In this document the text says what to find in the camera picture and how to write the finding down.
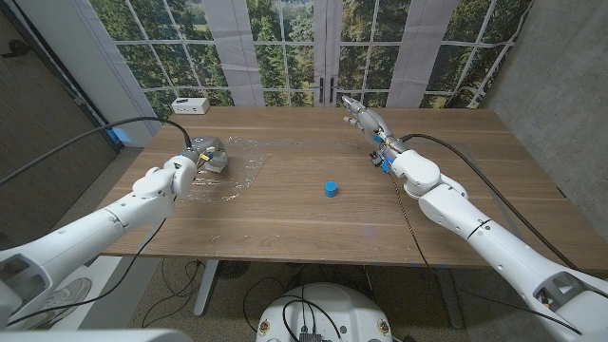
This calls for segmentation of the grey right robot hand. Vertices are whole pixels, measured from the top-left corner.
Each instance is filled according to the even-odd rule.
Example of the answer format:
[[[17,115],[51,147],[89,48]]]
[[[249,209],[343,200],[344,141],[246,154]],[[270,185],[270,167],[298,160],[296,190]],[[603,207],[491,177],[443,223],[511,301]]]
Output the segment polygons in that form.
[[[394,137],[388,124],[377,112],[349,96],[343,96],[342,100],[349,112],[349,116],[343,120],[359,129],[368,142],[379,149],[381,155],[392,160],[407,150],[405,145]]]

